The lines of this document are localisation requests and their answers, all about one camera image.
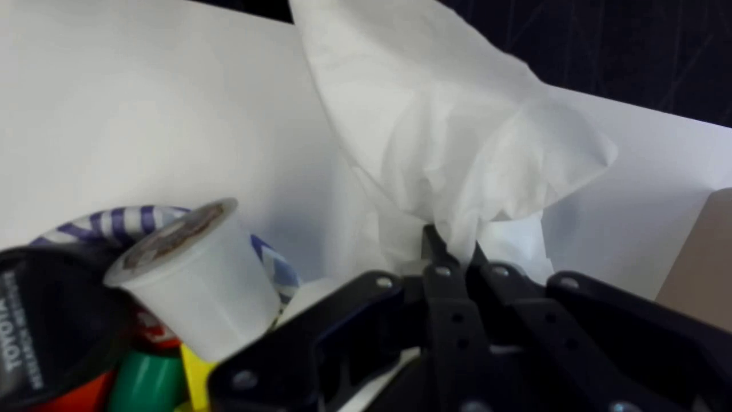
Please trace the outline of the purple striped paper plate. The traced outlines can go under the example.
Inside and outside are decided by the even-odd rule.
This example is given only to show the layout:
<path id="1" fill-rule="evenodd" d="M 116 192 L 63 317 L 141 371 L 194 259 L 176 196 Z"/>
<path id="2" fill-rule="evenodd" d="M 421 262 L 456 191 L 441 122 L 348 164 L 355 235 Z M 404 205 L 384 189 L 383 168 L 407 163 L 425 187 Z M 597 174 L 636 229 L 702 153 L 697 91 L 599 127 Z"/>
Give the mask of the purple striped paper plate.
<path id="1" fill-rule="evenodd" d="M 52 228 L 28 245 L 87 248 L 97 246 L 121 251 L 172 224 L 175 219 L 190 213 L 191 209 L 159 204 L 102 209 Z M 295 269 L 271 245 L 249 231 L 246 231 L 246 236 L 249 248 L 256 255 L 280 298 L 279 313 L 282 313 L 300 289 L 301 279 Z"/>

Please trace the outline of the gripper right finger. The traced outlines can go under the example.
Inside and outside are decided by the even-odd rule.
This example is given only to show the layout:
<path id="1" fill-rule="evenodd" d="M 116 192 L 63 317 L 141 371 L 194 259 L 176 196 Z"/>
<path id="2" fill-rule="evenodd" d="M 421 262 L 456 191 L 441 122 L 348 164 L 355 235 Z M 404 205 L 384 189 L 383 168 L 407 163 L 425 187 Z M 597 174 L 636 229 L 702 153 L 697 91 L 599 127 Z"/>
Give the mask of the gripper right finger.
<path id="1" fill-rule="evenodd" d="M 732 412 L 732 333 L 578 272 L 540 285 L 481 248 L 466 282 L 536 412 Z"/>

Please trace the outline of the orange plastic piece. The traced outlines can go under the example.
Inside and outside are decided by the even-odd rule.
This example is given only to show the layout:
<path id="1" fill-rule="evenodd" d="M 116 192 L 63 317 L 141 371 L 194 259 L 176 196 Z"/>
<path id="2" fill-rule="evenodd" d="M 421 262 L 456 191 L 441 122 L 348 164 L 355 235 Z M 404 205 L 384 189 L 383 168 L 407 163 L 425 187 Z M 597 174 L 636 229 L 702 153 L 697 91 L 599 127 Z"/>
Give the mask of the orange plastic piece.
<path id="1" fill-rule="evenodd" d="M 52 401 L 33 406 L 29 412 L 105 412 L 116 378 L 117 370 L 109 370 Z"/>

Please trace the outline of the white coffee pod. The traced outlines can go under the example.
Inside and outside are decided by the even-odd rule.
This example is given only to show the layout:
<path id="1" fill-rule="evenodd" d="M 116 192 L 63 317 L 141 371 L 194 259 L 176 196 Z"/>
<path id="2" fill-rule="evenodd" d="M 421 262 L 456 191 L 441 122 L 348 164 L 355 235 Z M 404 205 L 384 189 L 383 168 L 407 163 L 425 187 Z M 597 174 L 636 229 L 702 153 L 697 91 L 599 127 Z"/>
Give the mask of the white coffee pod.
<path id="1" fill-rule="evenodd" d="M 144 237 L 113 263 L 104 282 L 129 292 L 205 362 L 254 342 L 281 310 L 231 197 Z"/>

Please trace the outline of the white paper towel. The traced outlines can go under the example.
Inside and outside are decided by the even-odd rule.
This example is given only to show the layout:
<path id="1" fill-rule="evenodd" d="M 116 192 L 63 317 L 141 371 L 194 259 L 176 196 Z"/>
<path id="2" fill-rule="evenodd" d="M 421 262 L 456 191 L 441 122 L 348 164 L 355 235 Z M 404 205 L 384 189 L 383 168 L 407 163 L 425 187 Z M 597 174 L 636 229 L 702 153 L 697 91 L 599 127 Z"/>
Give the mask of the white paper towel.
<path id="1" fill-rule="evenodd" d="M 603 175 L 611 139 L 437 0 L 289 0 L 338 145 L 368 196 L 356 271 L 420 256 L 433 224 L 546 284 L 544 209 Z"/>

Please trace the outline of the black round lid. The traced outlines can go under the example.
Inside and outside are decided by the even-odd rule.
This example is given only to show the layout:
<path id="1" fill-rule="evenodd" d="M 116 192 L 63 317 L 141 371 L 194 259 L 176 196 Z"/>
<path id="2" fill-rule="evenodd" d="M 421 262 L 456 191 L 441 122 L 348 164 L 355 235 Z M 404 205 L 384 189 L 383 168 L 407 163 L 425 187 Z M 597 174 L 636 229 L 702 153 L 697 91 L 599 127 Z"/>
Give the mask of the black round lid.
<path id="1" fill-rule="evenodd" d="M 130 300 L 103 278 L 117 250 L 80 244 L 0 251 L 0 412 L 26 412 L 117 365 Z"/>

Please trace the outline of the red printed can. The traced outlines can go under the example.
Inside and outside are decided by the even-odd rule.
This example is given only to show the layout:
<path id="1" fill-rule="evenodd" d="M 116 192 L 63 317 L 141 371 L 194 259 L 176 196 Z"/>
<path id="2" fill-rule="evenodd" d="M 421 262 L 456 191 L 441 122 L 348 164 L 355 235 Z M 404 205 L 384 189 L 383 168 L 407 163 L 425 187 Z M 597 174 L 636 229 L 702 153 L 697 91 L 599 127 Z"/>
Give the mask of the red printed can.
<path id="1" fill-rule="evenodd" d="M 135 334 L 138 339 L 155 350 L 177 348 L 181 341 L 168 326 L 146 308 L 135 308 Z"/>

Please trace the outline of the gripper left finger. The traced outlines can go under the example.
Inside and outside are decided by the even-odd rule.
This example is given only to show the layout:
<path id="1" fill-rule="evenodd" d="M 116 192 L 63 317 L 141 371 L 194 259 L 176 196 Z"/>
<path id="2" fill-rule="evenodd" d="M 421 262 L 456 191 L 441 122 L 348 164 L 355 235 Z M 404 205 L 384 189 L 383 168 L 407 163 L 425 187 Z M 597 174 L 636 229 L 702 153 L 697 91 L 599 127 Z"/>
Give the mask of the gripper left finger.
<path id="1" fill-rule="evenodd" d="M 216 367 L 212 412 L 339 412 L 389 370 L 364 412 L 494 412 L 487 340 L 434 226 L 418 275 L 361 274 Z"/>

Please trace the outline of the yellow plastic block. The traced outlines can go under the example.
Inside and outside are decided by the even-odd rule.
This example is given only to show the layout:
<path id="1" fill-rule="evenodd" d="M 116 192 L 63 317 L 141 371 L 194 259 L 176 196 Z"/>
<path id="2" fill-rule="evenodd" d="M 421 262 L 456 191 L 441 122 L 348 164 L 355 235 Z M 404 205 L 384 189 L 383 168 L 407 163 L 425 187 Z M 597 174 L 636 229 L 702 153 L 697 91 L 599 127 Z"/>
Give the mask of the yellow plastic block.
<path id="1" fill-rule="evenodd" d="M 207 382 L 217 363 L 202 360 L 183 343 L 180 344 L 180 354 L 185 370 L 186 401 L 175 407 L 173 412 L 211 412 Z"/>

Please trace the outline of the green plastic cup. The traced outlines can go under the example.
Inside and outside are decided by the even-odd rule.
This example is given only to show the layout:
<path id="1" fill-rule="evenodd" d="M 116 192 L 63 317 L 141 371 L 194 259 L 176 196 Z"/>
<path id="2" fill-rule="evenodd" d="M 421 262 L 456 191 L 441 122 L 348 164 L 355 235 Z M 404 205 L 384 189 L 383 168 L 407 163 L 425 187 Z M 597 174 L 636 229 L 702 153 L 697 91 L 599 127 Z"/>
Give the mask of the green plastic cup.
<path id="1" fill-rule="evenodd" d="M 180 354 L 130 350 L 121 360 L 105 412 L 174 412 L 185 398 Z"/>

